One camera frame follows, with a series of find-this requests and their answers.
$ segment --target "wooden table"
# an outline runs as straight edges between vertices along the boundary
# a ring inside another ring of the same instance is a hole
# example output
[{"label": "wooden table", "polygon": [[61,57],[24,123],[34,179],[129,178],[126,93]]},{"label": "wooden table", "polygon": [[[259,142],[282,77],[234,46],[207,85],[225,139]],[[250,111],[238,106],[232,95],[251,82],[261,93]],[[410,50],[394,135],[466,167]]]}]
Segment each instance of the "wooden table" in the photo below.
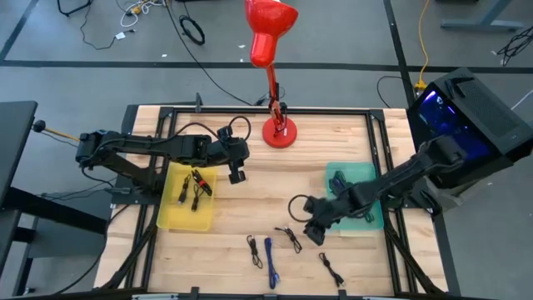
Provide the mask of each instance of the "wooden table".
[{"label": "wooden table", "polygon": [[[153,135],[159,109],[158,106],[140,106],[132,134]],[[383,112],[391,155],[398,165],[415,152],[406,112],[402,109]],[[177,128],[189,122],[200,122],[217,130],[234,116],[235,113],[180,113]],[[216,211],[209,232],[158,231],[149,291],[189,293],[191,287],[199,287],[201,293],[337,295],[332,277],[318,258],[318,253],[324,252],[336,272],[346,280],[348,295],[392,295],[382,230],[332,231],[324,245],[318,247],[302,233],[304,224],[294,222],[286,210],[289,199],[298,193],[324,195],[328,162],[372,161],[366,119],[326,113],[292,114],[291,119],[298,127],[296,142],[286,149],[274,149],[262,141],[262,124],[269,116],[250,113],[246,117],[252,122],[252,135],[247,141],[250,157],[244,167],[247,180],[231,185],[227,167],[220,167],[215,191]],[[244,122],[236,122],[233,130],[235,135],[244,137],[247,127]],[[381,137],[377,129],[375,131],[381,169],[385,172]],[[185,133],[207,134],[201,127],[194,126]],[[128,155],[128,159],[139,166],[148,165],[146,156]],[[95,286],[105,283],[130,252],[138,210],[138,206],[129,207],[109,227]],[[430,216],[414,208],[404,209],[404,215],[414,258],[436,286],[446,290]],[[300,254],[295,254],[285,233],[272,230],[283,226],[298,235],[303,246]],[[267,267],[260,270],[252,265],[246,242],[248,234],[256,236],[259,255],[265,265],[263,239],[273,237],[273,260],[281,277],[274,291],[268,287]],[[398,253],[396,256],[402,287],[406,290],[404,264]],[[136,285],[140,282],[143,258],[142,254],[137,264]]]}]

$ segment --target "lamp base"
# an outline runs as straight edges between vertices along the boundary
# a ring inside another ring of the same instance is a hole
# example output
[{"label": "lamp base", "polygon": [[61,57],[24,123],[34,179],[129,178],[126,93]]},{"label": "lamp base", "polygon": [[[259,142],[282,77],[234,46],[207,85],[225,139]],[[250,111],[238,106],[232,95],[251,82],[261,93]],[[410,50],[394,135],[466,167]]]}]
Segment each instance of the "lamp base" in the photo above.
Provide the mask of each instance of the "lamp base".
[{"label": "lamp base", "polygon": [[296,141],[296,124],[289,118],[286,120],[285,130],[278,134],[274,134],[275,132],[274,120],[269,118],[263,125],[263,140],[270,147],[287,148]]}]

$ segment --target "green tray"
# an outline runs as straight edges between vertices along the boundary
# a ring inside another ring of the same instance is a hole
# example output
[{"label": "green tray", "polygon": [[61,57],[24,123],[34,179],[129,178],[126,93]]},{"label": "green tray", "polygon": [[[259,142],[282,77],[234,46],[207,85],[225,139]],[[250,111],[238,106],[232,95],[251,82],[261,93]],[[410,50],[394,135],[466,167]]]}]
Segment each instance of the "green tray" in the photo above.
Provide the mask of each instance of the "green tray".
[{"label": "green tray", "polygon": [[[335,195],[330,190],[329,180],[335,175],[335,171],[342,171],[344,177],[349,183],[358,183],[369,181],[376,178],[376,170],[374,165],[368,162],[329,162],[326,165],[326,190],[327,198],[334,199]],[[333,224],[333,230],[377,230],[383,229],[383,214],[381,213],[381,205],[376,201],[370,211],[374,215],[374,221],[367,222],[364,218],[348,218],[344,217],[340,223]]]}]

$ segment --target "yellow cable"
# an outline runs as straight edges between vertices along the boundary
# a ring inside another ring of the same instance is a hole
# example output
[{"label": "yellow cable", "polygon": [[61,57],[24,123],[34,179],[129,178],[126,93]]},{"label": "yellow cable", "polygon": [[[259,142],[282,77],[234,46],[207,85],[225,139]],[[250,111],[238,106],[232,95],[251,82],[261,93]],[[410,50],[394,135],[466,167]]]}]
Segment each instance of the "yellow cable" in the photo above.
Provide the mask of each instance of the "yellow cable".
[{"label": "yellow cable", "polygon": [[418,82],[415,85],[415,88],[421,88],[421,89],[424,89],[427,87],[427,84],[424,82],[423,76],[424,76],[424,70],[426,70],[427,64],[430,62],[430,58],[427,56],[426,47],[424,46],[424,39],[422,38],[422,19],[424,18],[424,14],[426,13],[426,10],[429,4],[430,4],[430,0],[426,0],[426,5],[424,5],[424,9],[422,9],[420,19],[418,20],[418,39],[420,40],[420,46],[422,48],[422,52],[424,53],[424,56],[426,57],[426,63],[424,63],[424,67],[422,67],[422,70],[420,70],[420,75],[418,76]]},{"label": "yellow cable", "polygon": [[44,128],[44,131],[52,133],[52,134],[55,134],[55,135],[58,135],[60,137],[70,138],[70,139],[72,139],[73,141],[76,141],[76,142],[80,142],[79,138],[75,138],[75,137],[73,137],[70,134],[66,134],[66,133],[62,133],[62,132],[59,132],[59,131],[55,131],[55,130],[50,129],[48,127]]}]

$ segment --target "red lamp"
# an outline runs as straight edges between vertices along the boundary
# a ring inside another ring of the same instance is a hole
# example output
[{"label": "red lamp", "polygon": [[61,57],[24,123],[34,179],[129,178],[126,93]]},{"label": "red lamp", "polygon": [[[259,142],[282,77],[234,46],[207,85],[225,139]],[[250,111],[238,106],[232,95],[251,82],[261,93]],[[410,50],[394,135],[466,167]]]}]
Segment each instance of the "red lamp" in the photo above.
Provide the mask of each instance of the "red lamp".
[{"label": "red lamp", "polygon": [[298,18],[298,11],[277,0],[246,0],[248,24],[253,31],[250,60],[265,68],[268,76],[271,118],[263,125],[263,139],[274,148],[286,148],[296,140],[296,124],[286,117],[286,104],[279,97],[274,73],[277,40],[287,33]]}]

